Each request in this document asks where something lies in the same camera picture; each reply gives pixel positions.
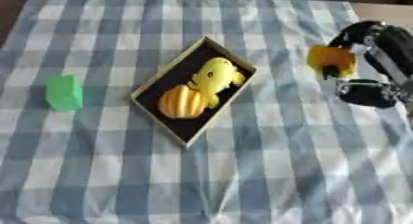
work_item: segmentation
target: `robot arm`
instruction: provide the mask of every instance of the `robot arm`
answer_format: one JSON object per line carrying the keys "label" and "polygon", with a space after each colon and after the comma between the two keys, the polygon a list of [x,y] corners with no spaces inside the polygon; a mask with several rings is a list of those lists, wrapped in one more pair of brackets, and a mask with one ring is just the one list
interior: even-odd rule
{"label": "robot arm", "polygon": [[354,44],[367,47],[364,58],[377,72],[387,76],[388,82],[340,79],[342,67],[338,66],[343,59],[339,58],[336,64],[312,65],[321,69],[325,79],[336,81],[337,96],[345,102],[377,108],[393,107],[398,100],[413,105],[413,37],[399,27],[379,21],[362,21],[343,29],[325,48],[350,51]]}

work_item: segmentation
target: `toy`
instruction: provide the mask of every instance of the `toy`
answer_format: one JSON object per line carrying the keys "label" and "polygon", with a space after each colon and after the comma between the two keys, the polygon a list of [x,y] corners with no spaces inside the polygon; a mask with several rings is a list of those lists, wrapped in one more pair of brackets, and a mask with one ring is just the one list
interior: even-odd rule
{"label": "toy", "polygon": [[356,69],[356,54],[346,49],[315,45],[307,59],[310,67],[327,79],[328,76],[348,77]]}
{"label": "toy", "polygon": [[46,86],[46,100],[58,112],[82,108],[83,91],[75,76],[50,77]]}
{"label": "toy", "polygon": [[[367,47],[366,61],[388,82],[372,79],[340,79],[354,71],[350,49],[354,44]],[[345,102],[376,108],[404,103],[413,118],[413,37],[404,29],[379,21],[362,21],[343,29],[328,47],[314,46],[309,65],[325,79],[336,82],[336,95]]]}
{"label": "toy", "polygon": [[208,108],[214,109],[219,105],[219,97],[216,94],[229,88],[231,82],[235,86],[242,85],[245,77],[237,71],[230,60],[218,57],[206,62],[201,70],[193,75],[192,80],[188,82],[188,86],[199,90],[207,98]]}
{"label": "toy", "polygon": [[195,118],[205,109],[215,109],[219,105],[220,91],[230,86],[240,86],[245,76],[232,63],[221,57],[206,62],[186,85],[172,88],[159,99],[158,108],[171,118]]}
{"label": "toy", "polygon": [[199,91],[179,85],[166,91],[159,100],[158,108],[171,118],[195,118],[207,106],[207,98]]}

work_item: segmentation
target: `table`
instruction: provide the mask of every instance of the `table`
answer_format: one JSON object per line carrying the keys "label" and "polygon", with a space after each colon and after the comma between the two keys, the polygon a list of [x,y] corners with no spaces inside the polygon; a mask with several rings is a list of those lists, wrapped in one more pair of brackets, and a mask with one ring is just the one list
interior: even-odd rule
{"label": "table", "polygon": [[[305,63],[354,21],[339,2],[29,0],[0,53],[0,219],[410,222],[403,112],[342,103]],[[183,151],[127,96],[202,35],[258,72]],[[45,104],[61,74],[81,79],[84,109]]]}
{"label": "table", "polygon": [[378,19],[388,24],[403,27],[413,33],[413,21],[410,18],[413,6],[352,4],[361,19]]}

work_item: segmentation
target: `wooden surface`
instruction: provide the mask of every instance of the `wooden surface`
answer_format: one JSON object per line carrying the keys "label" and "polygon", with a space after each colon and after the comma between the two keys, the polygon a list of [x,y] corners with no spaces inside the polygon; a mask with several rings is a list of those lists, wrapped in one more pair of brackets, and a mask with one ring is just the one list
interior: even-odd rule
{"label": "wooden surface", "polygon": [[6,40],[26,0],[0,0],[0,46]]}
{"label": "wooden surface", "polygon": [[[26,0],[0,0],[0,46],[25,2]],[[362,19],[381,19],[413,33],[413,6],[353,4],[353,7]]]}
{"label": "wooden surface", "polygon": [[400,26],[413,34],[413,6],[353,4],[361,19],[378,19]]}

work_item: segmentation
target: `orange striped toy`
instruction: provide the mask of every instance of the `orange striped toy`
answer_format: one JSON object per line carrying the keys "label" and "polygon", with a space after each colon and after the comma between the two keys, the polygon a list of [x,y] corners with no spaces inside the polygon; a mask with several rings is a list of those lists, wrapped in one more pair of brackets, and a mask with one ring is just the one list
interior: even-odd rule
{"label": "orange striped toy", "polygon": [[179,85],[162,94],[158,109],[170,118],[190,119],[199,116],[207,107],[207,98],[199,91]]}

